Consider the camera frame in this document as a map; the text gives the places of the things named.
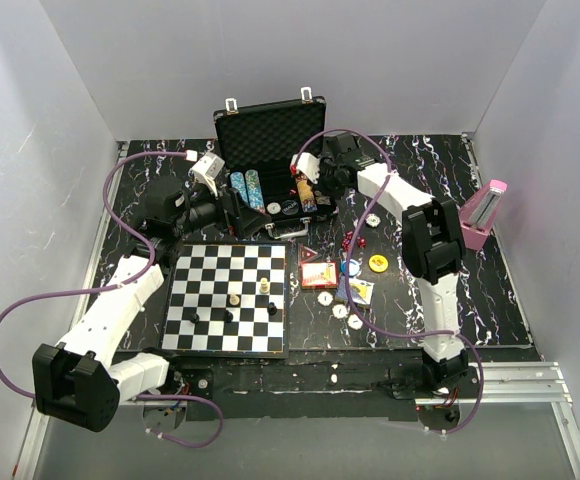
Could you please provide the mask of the grey white chip stack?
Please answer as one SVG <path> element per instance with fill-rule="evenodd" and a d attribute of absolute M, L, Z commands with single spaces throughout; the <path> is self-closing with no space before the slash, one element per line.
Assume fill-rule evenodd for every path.
<path fill-rule="evenodd" d="M 365 222 L 368 226 L 370 226 L 372 228 L 376 228 L 380 224 L 381 220 L 377 215 L 369 214 L 367 216 Z"/>

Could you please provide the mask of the black poker set case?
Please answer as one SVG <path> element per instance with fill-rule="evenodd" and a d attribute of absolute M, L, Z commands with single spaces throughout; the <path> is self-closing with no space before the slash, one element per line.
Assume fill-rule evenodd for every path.
<path fill-rule="evenodd" d="M 270 234 L 276 228 L 307 227 L 337 215 L 337 207 L 318 205 L 317 211 L 305 213 L 297 193 L 295 176 L 290 171 L 292 156 L 312 136 L 325 129 L 326 99 L 314 97 L 311 89 L 301 89 L 299 99 L 251 106 L 237 105 L 234 98 L 225 100 L 225 108 L 213 114 L 220 157 L 229 173 L 256 170 L 265 201 L 282 205 L 295 200 L 299 211 L 286 216 L 281 212 L 270 216 L 264 228 Z"/>

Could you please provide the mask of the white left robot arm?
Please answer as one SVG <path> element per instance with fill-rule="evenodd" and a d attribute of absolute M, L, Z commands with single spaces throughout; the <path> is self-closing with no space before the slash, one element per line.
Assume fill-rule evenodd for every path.
<path fill-rule="evenodd" d="M 146 189 L 143 214 L 133 226 L 149 240 L 148 251 L 167 263 L 173 261 L 169 248 L 188 234 L 218 225 L 244 238 L 271 220 L 265 208 L 249 206 L 234 188 L 214 193 L 199 184 L 188 189 L 173 176 L 160 177 Z M 145 392 L 170 400 L 181 392 L 181 373 L 159 349 L 113 361 L 125 332 L 163 283 L 161 266 L 138 253 L 119 260 L 108 291 L 57 344 L 43 344 L 34 353 L 40 413 L 100 432 L 126 400 Z"/>

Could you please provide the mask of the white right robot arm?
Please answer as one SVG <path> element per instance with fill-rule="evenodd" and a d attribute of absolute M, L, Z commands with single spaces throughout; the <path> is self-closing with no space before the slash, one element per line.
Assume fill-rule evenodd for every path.
<path fill-rule="evenodd" d="M 348 188 L 370 199 L 401 221 L 401 256 L 421 296 L 424 332 L 422 383 L 434 397 L 445 397 L 468 373 L 468 353 L 459 338 L 457 285 L 466 247 L 456 203 L 438 199 L 402 179 L 389 165 L 364 154 L 360 136 L 330 130 L 324 140 L 330 156 L 319 161 L 316 185 L 334 196 Z"/>

